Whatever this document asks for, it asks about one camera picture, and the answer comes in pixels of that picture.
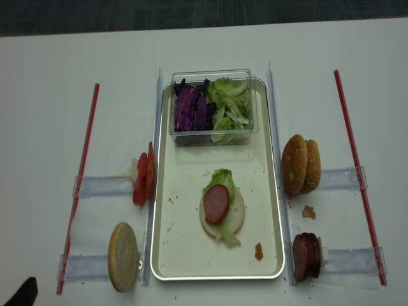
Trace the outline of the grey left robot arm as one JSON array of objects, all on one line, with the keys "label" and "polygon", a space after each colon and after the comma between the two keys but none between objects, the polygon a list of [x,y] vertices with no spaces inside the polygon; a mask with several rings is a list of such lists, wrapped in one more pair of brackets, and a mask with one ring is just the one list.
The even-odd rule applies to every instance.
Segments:
[{"label": "grey left robot arm", "polygon": [[3,306],[33,306],[37,296],[37,279],[28,277]]}]

